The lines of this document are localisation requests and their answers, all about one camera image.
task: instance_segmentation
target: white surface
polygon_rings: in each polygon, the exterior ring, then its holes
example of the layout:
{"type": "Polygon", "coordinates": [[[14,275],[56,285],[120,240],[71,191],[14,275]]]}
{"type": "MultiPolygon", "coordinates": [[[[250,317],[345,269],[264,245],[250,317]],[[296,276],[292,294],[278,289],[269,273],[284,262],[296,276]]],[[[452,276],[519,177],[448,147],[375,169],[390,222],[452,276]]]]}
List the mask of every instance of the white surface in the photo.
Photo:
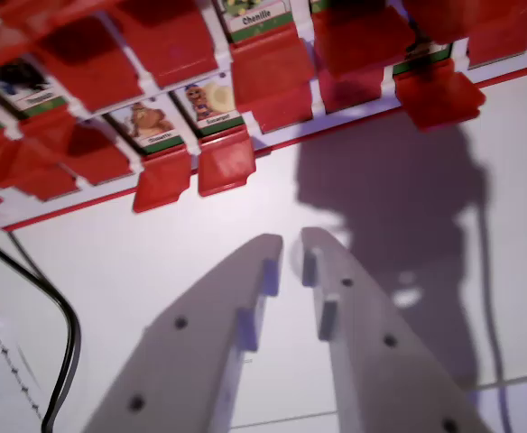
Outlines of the white surface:
{"type": "MultiPolygon", "coordinates": [[[[424,342],[461,381],[492,382],[476,207],[466,204],[481,195],[481,168],[504,373],[527,375],[527,77],[485,93],[481,116],[459,127],[419,134],[405,114],[390,115],[273,152],[240,189],[199,198],[193,177],[172,206],[136,216],[126,196],[17,231],[83,326],[57,433],[80,431],[146,325],[265,232],[284,237],[280,296],[269,301],[261,351],[245,366],[234,425],[333,411],[328,349],[316,339],[312,294],[292,270],[303,226],[350,245],[392,294],[417,293],[404,316],[424,342]]],[[[0,245],[13,251],[1,233],[0,245]]],[[[0,301],[49,392],[62,316],[2,265],[0,301]]]]}
{"type": "MultiPolygon", "coordinates": [[[[216,11],[214,10],[213,4],[209,0],[197,0],[198,5],[201,8],[202,16],[206,21],[212,39],[214,41],[214,46],[216,47],[216,58],[219,70],[229,70],[229,50],[227,42],[225,39],[225,34],[221,29],[218,18],[216,17],[216,11]]],[[[311,20],[309,17],[309,11],[305,13],[305,8],[307,8],[307,0],[297,0],[293,4],[293,11],[295,13],[296,25],[300,37],[303,37],[307,43],[308,50],[311,51],[311,47],[314,40],[313,25],[311,25],[311,20]]],[[[394,6],[397,8],[399,6],[398,2],[394,1],[394,6]]],[[[131,48],[127,46],[122,46],[124,51],[128,51],[130,56],[134,56],[131,48]]],[[[527,68],[527,52],[523,55],[513,57],[508,60],[498,61],[493,64],[486,65],[481,68],[476,68],[472,70],[467,70],[468,67],[468,58],[466,56],[467,52],[467,40],[461,40],[455,42],[452,50],[452,59],[455,62],[456,70],[463,71],[466,75],[475,83],[484,81],[489,78],[499,77],[503,74],[513,72],[519,69],[527,68]]],[[[137,70],[141,70],[143,67],[141,62],[138,60],[134,62],[137,70]]],[[[191,82],[197,82],[201,79],[208,78],[212,76],[217,71],[211,71],[207,74],[201,76],[183,80],[174,85],[168,86],[162,89],[162,92],[171,91],[175,88],[183,87],[191,82]]],[[[148,72],[140,73],[145,77],[148,77],[149,80],[153,81],[148,72]]],[[[58,81],[49,76],[49,79],[58,83],[58,81]]],[[[244,120],[246,127],[250,133],[250,136],[254,140],[254,146],[256,149],[260,149],[267,146],[272,146],[278,143],[284,143],[293,139],[300,138],[307,134],[313,134],[318,131],[329,129],[334,126],[345,124],[356,119],[367,117],[370,115],[378,114],[383,111],[396,108],[400,106],[400,102],[395,97],[395,83],[392,80],[392,68],[387,67],[384,69],[384,80],[382,82],[382,97],[375,101],[368,102],[366,104],[361,104],[359,106],[351,106],[347,109],[341,110],[330,115],[325,115],[325,107],[323,101],[321,100],[321,94],[319,93],[319,84],[316,78],[313,78],[310,81],[310,89],[312,92],[312,113],[313,119],[304,122],[301,124],[295,124],[287,126],[285,128],[279,129],[277,131],[272,131],[267,134],[262,134],[259,125],[254,120],[254,117],[251,112],[244,113],[244,120]]],[[[144,95],[139,97],[134,97],[132,99],[114,104],[113,106],[108,106],[103,109],[97,110],[94,114],[88,113],[85,108],[78,104],[78,100],[69,95],[66,90],[63,90],[63,94],[66,95],[66,98],[70,101],[69,111],[79,117],[87,118],[93,115],[102,115],[109,111],[115,110],[122,106],[128,106],[138,100],[146,99],[147,97],[155,96],[157,91],[146,92],[144,95]]],[[[8,118],[9,115],[0,116],[0,120],[8,118]]],[[[193,153],[197,153],[197,139],[193,136],[191,130],[184,124],[182,118],[175,117],[172,121],[178,126],[181,130],[181,134],[186,141],[190,142],[190,149],[193,153]]],[[[124,148],[125,144],[121,138],[117,138],[118,147],[124,148]]],[[[138,172],[139,170],[134,170],[134,175],[123,177],[119,180],[111,180],[102,185],[97,185],[94,187],[89,187],[83,189],[81,187],[82,183],[78,182],[78,186],[81,191],[75,192],[73,194],[68,194],[60,198],[54,198],[47,202],[40,202],[36,198],[22,198],[21,193],[14,191],[14,189],[9,189],[3,192],[0,189],[0,197],[2,197],[5,202],[0,205],[0,226],[9,226],[14,223],[25,221],[30,218],[38,217],[41,215],[48,214],[50,212],[58,211],[77,205],[79,203],[84,203],[96,198],[102,198],[104,196],[114,194],[119,191],[124,191],[126,189],[134,188],[137,185],[138,181],[138,172]]]]}
{"type": "Polygon", "coordinates": [[[0,316],[0,432],[38,432],[47,402],[21,357],[12,330],[0,316]]]}

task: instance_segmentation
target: black cable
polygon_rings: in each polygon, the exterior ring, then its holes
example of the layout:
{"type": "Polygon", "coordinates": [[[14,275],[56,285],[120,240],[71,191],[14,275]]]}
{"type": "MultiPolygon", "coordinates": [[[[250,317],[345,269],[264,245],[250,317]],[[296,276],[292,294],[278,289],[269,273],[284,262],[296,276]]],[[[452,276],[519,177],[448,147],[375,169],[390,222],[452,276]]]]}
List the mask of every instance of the black cable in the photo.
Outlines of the black cable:
{"type": "Polygon", "coordinates": [[[79,363],[79,355],[81,351],[81,326],[79,324],[77,314],[73,310],[73,307],[71,307],[63,295],[42,274],[39,267],[34,263],[29,254],[23,249],[16,236],[13,233],[10,233],[9,238],[11,241],[13,241],[14,246],[37,275],[33,275],[27,271],[21,266],[21,264],[16,262],[12,257],[10,257],[1,249],[0,260],[15,272],[23,276],[27,281],[34,284],[40,291],[43,292],[43,294],[50,298],[57,305],[57,307],[60,308],[61,312],[65,316],[65,321],[67,322],[67,345],[65,347],[65,355],[63,356],[63,362],[61,363],[59,376],[57,377],[51,399],[49,400],[49,406],[45,411],[45,415],[41,423],[41,432],[51,433],[53,431],[55,418],[57,417],[57,413],[59,412],[61,405],[69,393],[69,388],[79,363]]]}

